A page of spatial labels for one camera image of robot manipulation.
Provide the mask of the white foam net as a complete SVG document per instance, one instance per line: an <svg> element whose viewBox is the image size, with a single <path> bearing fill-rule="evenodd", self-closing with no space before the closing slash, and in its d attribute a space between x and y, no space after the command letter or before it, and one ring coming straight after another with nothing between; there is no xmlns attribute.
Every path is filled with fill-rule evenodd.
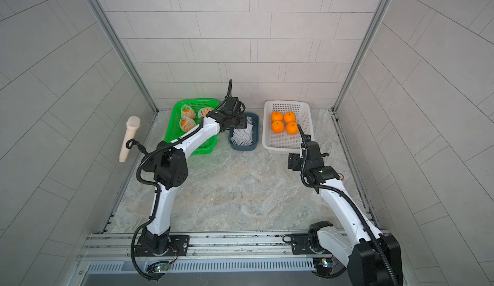
<svg viewBox="0 0 494 286"><path fill-rule="evenodd" d="M251 129L253 127L252 118L250 116L246 117L246 127L247 127L247 129Z"/></svg>
<svg viewBox="0 0 494 286"><path fill-rule="evenodd" d="M247 147L253 143L253 132L251 129L234 129L231 136L232 144L241 147Z"/></svg>

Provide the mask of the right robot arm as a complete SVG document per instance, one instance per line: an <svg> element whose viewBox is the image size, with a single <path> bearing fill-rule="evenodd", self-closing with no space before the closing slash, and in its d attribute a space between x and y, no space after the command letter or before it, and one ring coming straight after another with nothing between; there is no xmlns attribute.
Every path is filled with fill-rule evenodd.
<svg viewBox="0 0 494 286"><path fill-rule="evenodd" d="M310 246L316 253L329 251L342 269L332 273L326 262L316 275L332 279L347 273L353 285L402 285L401 247L393 235L385 235L347 193L340 174L325 166L319 144L305 135L301 126L301 151L290 153L288 168L299 172L302 184L314 189L333 210L345 234L341 235L328 222L311 225Z"/></svg>

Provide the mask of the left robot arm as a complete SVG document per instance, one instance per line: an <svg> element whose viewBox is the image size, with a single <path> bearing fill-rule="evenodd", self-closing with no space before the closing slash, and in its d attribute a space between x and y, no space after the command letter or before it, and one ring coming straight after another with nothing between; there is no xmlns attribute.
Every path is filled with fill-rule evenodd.
<svg viewBox="0 0 494 286"><path fill-rule="evenodd" d="M200 123L171 143L160 142L156 150L147 152L137 140L123 144L127 149L138 147L144 157L136 171L139 183L155 187L153 210L149 220L139 226L131 241L131 255L161 256L171 248L171 210L178 188L189 174L187 159L204 142L221 132L247 128L246 109L232 95L233 81L228 83L225 99L208 112Z"/></svg>

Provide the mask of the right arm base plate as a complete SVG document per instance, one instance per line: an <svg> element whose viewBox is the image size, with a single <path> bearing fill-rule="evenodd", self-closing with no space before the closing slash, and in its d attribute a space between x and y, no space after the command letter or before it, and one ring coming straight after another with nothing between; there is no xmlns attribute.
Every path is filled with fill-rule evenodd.
<svg viewBox="0 0 494 286"><path fill-rule="evenodd" d="M293 233L288 237L294 255L316 255L324 252L313 233Z"/></svg>

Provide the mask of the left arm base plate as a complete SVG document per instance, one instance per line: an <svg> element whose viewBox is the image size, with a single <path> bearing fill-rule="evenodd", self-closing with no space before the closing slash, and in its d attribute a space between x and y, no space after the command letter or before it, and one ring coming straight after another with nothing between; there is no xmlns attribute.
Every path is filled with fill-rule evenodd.
<svg viewBox="0 0 494 286"><path fill-rule="evenodd" d="M165 238L140 237L134 246L135 256L185 256L189 247L188 235L169 235Z"/></svg>

